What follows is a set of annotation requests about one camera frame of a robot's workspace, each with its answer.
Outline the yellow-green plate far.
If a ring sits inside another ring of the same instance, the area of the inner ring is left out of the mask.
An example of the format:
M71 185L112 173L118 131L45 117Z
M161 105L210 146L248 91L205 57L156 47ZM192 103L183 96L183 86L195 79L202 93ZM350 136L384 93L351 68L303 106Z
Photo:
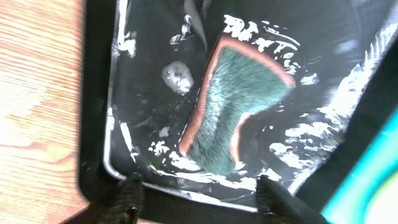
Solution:
M385 181L368 204L365 224L397 224L397 177Z

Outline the teal plastic tray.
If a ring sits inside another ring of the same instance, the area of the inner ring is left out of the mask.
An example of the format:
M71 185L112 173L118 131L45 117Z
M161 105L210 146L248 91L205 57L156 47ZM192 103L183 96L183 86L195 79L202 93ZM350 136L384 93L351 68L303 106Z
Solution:
M391 177L397 177L396 111L325 205L322 215L330 223L365 224L368 204Z

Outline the black water tray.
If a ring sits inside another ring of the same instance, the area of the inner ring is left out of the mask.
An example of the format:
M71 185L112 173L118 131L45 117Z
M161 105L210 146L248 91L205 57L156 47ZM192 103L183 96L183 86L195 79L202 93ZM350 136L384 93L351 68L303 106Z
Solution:
M296 84L245 122L229 175L178 149L222 36ZM80 190L92 203L138 173L139 219L271 223L256 206L266 175L322 215L396 106L396 1L89 1Z

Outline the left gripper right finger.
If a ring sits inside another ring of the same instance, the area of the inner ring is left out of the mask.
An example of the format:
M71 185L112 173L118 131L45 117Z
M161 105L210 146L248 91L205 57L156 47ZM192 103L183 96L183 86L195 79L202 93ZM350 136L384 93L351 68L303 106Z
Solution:
M266 175L257 179L256 206L263 219L271 223L328 223L319 212Z

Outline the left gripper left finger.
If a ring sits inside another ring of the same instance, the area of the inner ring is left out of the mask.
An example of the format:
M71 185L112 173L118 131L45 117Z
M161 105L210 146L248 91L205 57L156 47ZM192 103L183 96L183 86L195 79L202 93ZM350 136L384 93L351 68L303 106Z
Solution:
M133 173L62 224L136 224L143 201L142 177Z

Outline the green scrub sponge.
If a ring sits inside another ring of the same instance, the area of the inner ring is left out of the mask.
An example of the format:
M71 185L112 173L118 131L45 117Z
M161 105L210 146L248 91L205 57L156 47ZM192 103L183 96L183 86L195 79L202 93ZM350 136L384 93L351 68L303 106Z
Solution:
M179 152L207 172L229 175L239 163L245 122L280 103L295 87L294 77L273 58L238 39L220 37Z

